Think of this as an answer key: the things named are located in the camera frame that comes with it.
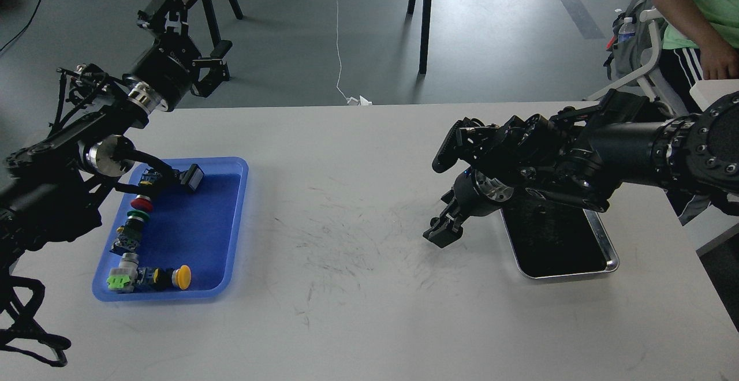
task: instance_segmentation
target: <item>blue tray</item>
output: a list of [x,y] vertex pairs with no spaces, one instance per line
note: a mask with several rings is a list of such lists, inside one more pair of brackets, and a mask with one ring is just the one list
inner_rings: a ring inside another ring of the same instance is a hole
[[[92,293],[98,300],[213,297],[230,282],[249,166],[242,158],[235,157],[180,158],[165,162],[178,170],[187,170],[197,163],[206,176],[195,194],[172,186],[154,200],[151,220],[143,229],[138,250],[139,265],[177,268],[187,264],[192,270],[192,283],[187,290],[176,291],[115,293],[108,290],[108,273],[121,260],[108,249],[116,237],[116,228],[126,222],[126,212],[131,210],[129,204],[135,197],[124,194],[92,280]],[[147,167],[140,165],[134,169],[130,183],[137,184]]]

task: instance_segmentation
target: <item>water bottle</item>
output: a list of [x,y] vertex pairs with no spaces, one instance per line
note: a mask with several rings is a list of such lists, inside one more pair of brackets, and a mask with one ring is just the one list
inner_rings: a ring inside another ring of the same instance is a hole
[[618,29],[618,43],[625,42],[631,39],[636,34],[636,26],[634,25],[633,18],[625,17],[624,23],[621,24],[621,29]]

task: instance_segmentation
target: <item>hand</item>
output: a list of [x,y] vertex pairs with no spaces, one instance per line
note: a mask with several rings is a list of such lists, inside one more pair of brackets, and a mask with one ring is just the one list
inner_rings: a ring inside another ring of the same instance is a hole
[[739,53],[727,42],[704,46],[700,48],[700,67],[703,79],[737,79]]

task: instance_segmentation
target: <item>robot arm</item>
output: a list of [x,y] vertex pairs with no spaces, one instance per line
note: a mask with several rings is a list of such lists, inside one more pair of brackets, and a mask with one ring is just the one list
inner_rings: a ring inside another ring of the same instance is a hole
[[495,212],[515,192],[605,212],[623,182],[710,195],[723,212],[739,215],[726,198],[739,192],[739,94],[703,114],[636,122],[648,102],[610,91],[596,106],[568,107],[549,119],[514,116],[502,126],[457,121],[432,167],[441,173],[457,160],[470,167],[441,197],[447,206],[423,236],[443,248],[462,236],[467,218]]
[[[0,312],[7,312],[14,323],[0,330],[0,350],[21,352],[52,366],[66,365],[69,340],[46,333],[33,318],[44,286],[35,279],[11,275],[14,264],[26,251],[39,250],[49,241],[74,241],[100,226],[98,207],[111,190],[156,192],[118,183],[134,162],[148,163],[159,171],[163,186],[181,179],[179,171],[138,151],[123,134],[129,128],[144,128],[155,109],[174,110],[187,91],[208,96],[229,79],[223,58],[232,44],[221,41],[203,57],[188,36],[187,11],[196,1],[152,0],[139,11],[138,26],[150,31],[155,41],[122,79],[95,65],[58,70],[59,107],[48,138],[5,159],[13,180],[0,190]],[[201,78],[203,69],[208,73]],[[62,117],[67,79],[67,100],[74,108]],[[66,125],[104,95],[113,102]],[[84,180],[81,171],[92,178]],[[16,295],[18,287],[32,291],[25,305]],[[47,345],[56,360],[8,346],[18,338]]]

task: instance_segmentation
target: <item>person's arm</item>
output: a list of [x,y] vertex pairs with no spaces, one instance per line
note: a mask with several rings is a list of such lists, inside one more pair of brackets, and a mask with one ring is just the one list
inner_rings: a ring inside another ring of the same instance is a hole
[[654,0],[654,5],[700,48],[704,79],[739,78],[739,54],[713,29],[693,0]]

